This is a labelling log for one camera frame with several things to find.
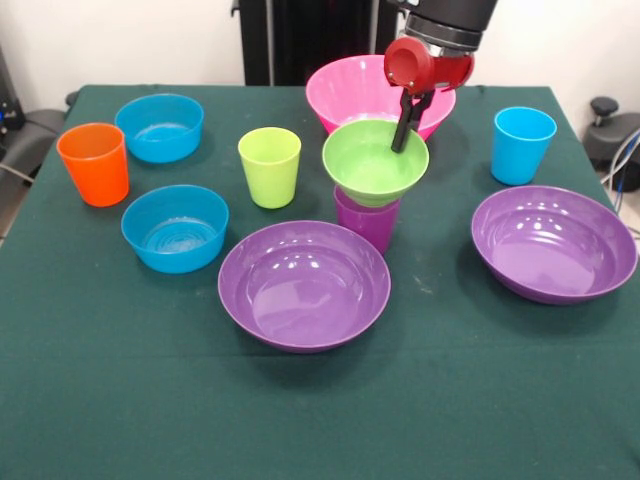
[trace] lime green cup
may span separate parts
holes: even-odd
[[[277,127],[258,128],[240,139],[242,168],[257,205],[280,208],[293,200],[301,146],[295,133]]]

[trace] purple cup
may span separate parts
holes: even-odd
[[[338,224],[368,240],[380,253],[386,252],[391,243],[401,199],[384,207],[363,207],[338,187],[333,190],[333,198],[336,201]]]

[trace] plastic cup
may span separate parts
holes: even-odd
[[[284,128],[252,130],[238,142],[251,199],[263,208],[284,207],[293,200],[302,143]]]
[[[87,123],[65,132],[58,153],[82,199],[109,207],[129,193],[127,153],[122,131],[107,123]]]
[[[506,185],[529,183],[556,134],[556,122],[540,110],[511,107],[496,114],[494,125],[491,174]]]
[[[364,237],[384,254],[391,243],[402,199],[380,208],[363,207],[338,187],[333,189],[333,198],[336,201],[338,224]]]

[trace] blue bowl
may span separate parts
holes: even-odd
[[[162,93],[127,103],[116,115],[127,148],[140,160],[169,163],[191,155],[200,144],[204,110],[192,98]]]
[[[140,260],[162,273],[187,273],[220,253],[229,207],[217,193],[173,185],[145,193],[122,216],[122,235]]]

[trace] bowl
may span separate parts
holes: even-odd
[[[498,280],[540,303],[602,296],[624,284],[638,262],[633,237],[611,210],[556,187],[491,195],[475,211],[471,233]]]
[[[307,100],[328,133],[353,120],[400,118],[401,87],[384,75],[384,55],[360,55],[329,63],[307,82]],[[447,118],[456,103],[454,90],[437,89],[418,127],[423,140]]]
[[[364,238],[332,223],[271,225],[244,238],[218,275],[225,309],[278,349],[315,353],[369,328],[384,310],[391,276]]]
[[[187,273],[220,253],[229,208],[212,190],[172,185],[145,193],[122,216],[122,234],[149,268]]]
[[[204,110],[192,98],[161,93],[127,103],[115,123],[127,148],[140,160],[169,163],[191,155],[200,144]]]
[[[396,124],[358,120],[337,129],[324,144],[322,160],[333,181],[354,202],[383,207],[401,198],[427,171],[429,150],[414,131],[401,153],[391,150]]]

